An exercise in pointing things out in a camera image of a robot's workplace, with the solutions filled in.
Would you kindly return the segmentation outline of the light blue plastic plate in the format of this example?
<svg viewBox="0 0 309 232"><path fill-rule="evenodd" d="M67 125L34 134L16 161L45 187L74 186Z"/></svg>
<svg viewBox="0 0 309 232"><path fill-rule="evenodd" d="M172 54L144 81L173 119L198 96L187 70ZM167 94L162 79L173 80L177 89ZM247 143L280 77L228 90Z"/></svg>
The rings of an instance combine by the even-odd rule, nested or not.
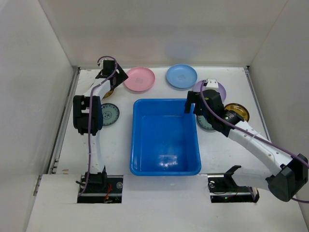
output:
<svg viewBox="0 0 309 232"><path fill-rule="evenodd" d="M197 72L189 65L176 64L167 70L166 79L175 88L187 89L196 83Z"/></svg>

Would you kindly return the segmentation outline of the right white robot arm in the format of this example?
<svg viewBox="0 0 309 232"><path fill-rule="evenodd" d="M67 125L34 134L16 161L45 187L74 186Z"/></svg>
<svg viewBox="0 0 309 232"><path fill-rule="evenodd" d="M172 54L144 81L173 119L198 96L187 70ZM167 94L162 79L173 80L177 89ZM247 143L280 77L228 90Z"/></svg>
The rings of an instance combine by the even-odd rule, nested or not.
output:
<svg viewBox="0 0 309 232"><path fill-rule="evenodd" d="M247 170L240 165L233 166L224 174L224 186L227 190L235 191L242 186L260 188L270 191L277 199L288 202L307 184L307 158L260 137L241 115L224 108L218 92L212 89L189 91L185 113L189 113L192 107L195 115L203 116L215 131L244 147L268 169Z"/></svg>

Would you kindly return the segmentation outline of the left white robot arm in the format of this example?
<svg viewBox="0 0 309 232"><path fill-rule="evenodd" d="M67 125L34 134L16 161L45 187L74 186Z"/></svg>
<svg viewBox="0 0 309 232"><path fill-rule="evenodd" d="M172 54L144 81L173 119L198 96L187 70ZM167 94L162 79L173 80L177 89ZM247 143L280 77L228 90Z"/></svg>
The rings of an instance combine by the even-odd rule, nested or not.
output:
<svg viewBox="0 0 309 232"><path fill-rule="evenodd" d="M88 173L99 174L105 163L100 150L100 131L103 127L101 100L128 79L118 62L103 56L98 61L100 71L94 83L83 94L73 97L73 126L81 135L87 156Z"/></svg>

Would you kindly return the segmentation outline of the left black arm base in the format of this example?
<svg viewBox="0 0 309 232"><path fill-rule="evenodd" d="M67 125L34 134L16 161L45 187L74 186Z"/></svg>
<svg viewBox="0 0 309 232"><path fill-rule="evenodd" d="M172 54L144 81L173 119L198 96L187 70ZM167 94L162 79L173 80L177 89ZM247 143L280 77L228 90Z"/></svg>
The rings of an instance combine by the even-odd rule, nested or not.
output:
<svg viewBox="0 0 309 232"><path fill-rule="evenodd" d="M77 203L121 203L124 177L122 175L90 174L86 184L87 172L82 176L79 185Z"/></svg>

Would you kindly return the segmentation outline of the purple plastic plate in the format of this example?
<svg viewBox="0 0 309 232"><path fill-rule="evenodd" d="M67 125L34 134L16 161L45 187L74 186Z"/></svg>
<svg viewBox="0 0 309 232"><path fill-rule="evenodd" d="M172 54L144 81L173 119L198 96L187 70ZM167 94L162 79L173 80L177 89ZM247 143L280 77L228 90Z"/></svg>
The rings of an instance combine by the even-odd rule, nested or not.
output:
<svg viewBox="0 0 309 232"><path fill-rule="evenodd" d="M199 81L197 82L194 87L193 87L193 91L194 92L200 92L200 86L202 84L202 81ZM222 102L224 102L226 100L226 90L224 88L224 86L218 82L218 89L217 89L217 92L220 93L220 96L221 96L221 99L222 99Z"/></svg>

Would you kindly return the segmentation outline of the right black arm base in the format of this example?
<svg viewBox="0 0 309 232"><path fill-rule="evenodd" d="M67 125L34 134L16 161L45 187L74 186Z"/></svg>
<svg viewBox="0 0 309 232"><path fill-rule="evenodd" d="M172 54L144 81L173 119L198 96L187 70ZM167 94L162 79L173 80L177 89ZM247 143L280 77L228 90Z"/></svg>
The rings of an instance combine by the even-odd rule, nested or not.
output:
<svg viewBox="0 0 309 232"><path fill-rule="evenodd" d="M257 203L260 195L256 188L238 186L232 175L240 169L234 165L225 173L208 175L211 203Z"/></svg>

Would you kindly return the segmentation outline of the pink plastic plate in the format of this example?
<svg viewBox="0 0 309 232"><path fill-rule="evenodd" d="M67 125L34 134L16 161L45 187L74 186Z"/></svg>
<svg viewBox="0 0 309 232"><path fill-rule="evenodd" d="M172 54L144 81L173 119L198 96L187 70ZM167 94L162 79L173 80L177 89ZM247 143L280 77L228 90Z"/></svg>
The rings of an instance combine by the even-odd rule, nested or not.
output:
<svg viewBox="0 0 309 232"><path fill-rule="evenodd" d="M155 74L146 67L135 67L126 72L128 79L124 85L135 92L149 90L155 83Z"/></svg>

